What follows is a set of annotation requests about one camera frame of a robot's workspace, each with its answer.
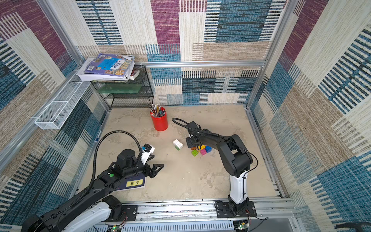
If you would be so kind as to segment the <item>white lego brick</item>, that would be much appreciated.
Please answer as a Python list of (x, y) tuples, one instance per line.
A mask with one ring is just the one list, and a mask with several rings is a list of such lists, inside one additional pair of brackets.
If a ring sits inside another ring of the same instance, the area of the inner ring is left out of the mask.
[(178, 149), (178, 150), (180, 150), (184, 145), (179, 141), (179, 140), (177, 140), (177, 139), (175, 139), (174, 141), (173, 141), (173, 144), (174, 144), (174, 146)]

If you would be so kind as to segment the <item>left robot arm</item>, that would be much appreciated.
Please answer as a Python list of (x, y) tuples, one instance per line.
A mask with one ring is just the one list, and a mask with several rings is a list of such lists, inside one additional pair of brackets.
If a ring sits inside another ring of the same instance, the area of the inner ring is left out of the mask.
[(32, 215), (27, 218), (21, 230), (23, 232), (83, 232), (84, 230), (107, 220), (119, 219), (122, 215), (121, 202), (111, 193), (128, 178), (144, 174), (154, 178), (163, 164), (144, 164), (136, 158), (131, 149), (123, 150), (117, 161), (103, 171), (83, 191), (66, 203), (42, 216)]

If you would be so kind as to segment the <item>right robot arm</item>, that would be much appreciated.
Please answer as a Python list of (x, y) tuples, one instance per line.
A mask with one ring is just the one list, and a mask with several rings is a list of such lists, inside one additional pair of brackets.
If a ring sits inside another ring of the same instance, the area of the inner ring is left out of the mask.
[(205, 145), (219, 152), (223, 167), (231, 178), (230, 201), (235, 206), (247, 203), (246, 179), (253, 163), (253, 157), (241, 138), (236, 134), (224, 136), (213, 133), (202, 129), (194, 121), (187, 123), (185, 128), (189, 134), (186, 138), (189, 148)]

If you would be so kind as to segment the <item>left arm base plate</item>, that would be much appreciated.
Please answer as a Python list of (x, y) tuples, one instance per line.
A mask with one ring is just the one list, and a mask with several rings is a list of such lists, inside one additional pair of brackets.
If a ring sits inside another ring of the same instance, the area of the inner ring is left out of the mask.
[(132, 222), (136, 220), (138, 205), (122, 205), (121, 209), (115, 209), (110, 221), (114, 222)]

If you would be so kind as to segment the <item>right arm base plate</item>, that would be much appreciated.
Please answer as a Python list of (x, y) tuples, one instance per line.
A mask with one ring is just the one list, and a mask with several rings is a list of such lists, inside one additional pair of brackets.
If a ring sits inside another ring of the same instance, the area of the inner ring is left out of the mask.
[(257, 216), (254, 202), (245, 201), (241, 204), (215, 201), (214, 207), (218, 218), (253, 218)]

